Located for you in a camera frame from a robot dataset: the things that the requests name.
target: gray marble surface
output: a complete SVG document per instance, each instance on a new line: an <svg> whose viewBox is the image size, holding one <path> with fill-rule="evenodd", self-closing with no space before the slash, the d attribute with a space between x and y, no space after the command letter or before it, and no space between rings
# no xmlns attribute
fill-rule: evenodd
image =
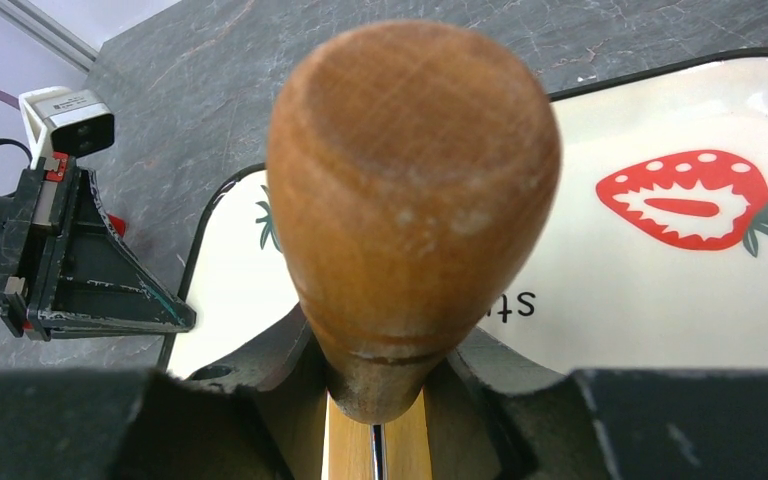
<svg viewBox="0 0 768 480"><path fill-rule="evenodd" d="M117 115L96 168L126 242L177 289L199 216L232 173L264 160L270 109L314 46L360 24L425 18L478 29L556 92L697 56L768 47L759 0L183 0L107 42L86 86ZM151 365L156 337L13 339L0 367Z"/></svg>

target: black tray rim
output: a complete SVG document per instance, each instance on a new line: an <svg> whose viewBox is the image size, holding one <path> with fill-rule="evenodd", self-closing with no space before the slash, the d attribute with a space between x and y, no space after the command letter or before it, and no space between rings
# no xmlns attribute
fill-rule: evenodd
<svg viewBox="0 0 768 480"><path fill-rule="evenodd" d="M580 87L573 87L573 88L561 90L555 93L550 93L549 100L553 103L559 102L561 100L567 100L570 98L587 95L589 93L608 90L611 88L627 85L630 83L639 82L641 80L647 80L650 78L655 78L655 77L667 75L670 73L676 73L682 70L688 70L694 67L707 65L710 63L725 62L729 60L737 60L737 59L744 59L744 58L768 58L768 47L742 48L737 50L726 50L723 52L702 55L696 58L692 58L690 60L671 63L668 65L664 65L662 67L651 68L651 69L643 70L640 72L621 75L619 77L614 77L608 80L601 80L598 82L589 83L586 85L582 85ZM190 253L187 256L187 263L186 263L186 266L184 267L184 274L181 278L181 284L178 289L178 297L180 297L181 300L185 302L187 300L187 294L190 291L190 283L192 282L193 274L195 272L196 262L198 261L198 254L199 254L199 250L201 249L201 243L202 243L202 238L204 236L204 231L207 228L207 224L210 221L210 217L213 214L213 210L216 209L216 206L219 205L219 202L234 185L236 185L242 179L251 175L252 173L260 172L265 169L266 169L266 164L263 162L243 168L242 170L240 170L239 172L235 173L234 175L229 177L227 180L225 180L225 182L222 183L222 186L220 186L219 189L217 189L217 191L210 198L210 201L208 201L207 206L205 207L204 211L202 212L201 218L199 219L198 227L196 228L196 232L195 232L195 237L193 238L193 243L190 247ZM162 371L166 371L166 368L169 365L169 358L172 355L172 348L174 347L174 344L175 344L175 335L176 334L174 333L167 334L163 338L163 345L160 349L160 356L156 364L156 367Z"/></svg>

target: white tray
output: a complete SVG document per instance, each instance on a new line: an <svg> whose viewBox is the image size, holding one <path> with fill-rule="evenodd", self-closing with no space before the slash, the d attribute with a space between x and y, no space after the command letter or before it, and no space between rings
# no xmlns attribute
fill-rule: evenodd
<svg viewBox="0 0 768 480"><path fill-rule="evenodd" d="M481 328L561 373L768 367L768 51L718 58L555 96L557 200ZM202 218L182 292L198 321L166 345L173 375L298 302L258 220L265 185L262 165L240 172Z"/></svg>

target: strawberry print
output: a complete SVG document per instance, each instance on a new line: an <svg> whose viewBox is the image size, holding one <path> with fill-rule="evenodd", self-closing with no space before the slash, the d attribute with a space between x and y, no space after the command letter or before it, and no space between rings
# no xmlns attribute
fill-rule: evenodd
<svg viewBox="0 0 768 480"><path fill-rule="evenodd" d="M738 243L758 256L768 237L768 187L749 160L721 150L676 153L624 168L596 185L599 200L650 236L687 250Z"/></svg>

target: wooden handle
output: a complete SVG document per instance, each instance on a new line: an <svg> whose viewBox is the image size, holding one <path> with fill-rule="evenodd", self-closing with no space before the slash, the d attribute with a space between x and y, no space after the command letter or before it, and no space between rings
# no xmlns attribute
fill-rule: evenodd
<svg viewBox="0 0 768 480"><path fill-rule="evenodd" d="M346 415L411 406L528 257L559 157L538 82L473 31L374 24L290 75L269 132L275 230Z"/></svg>

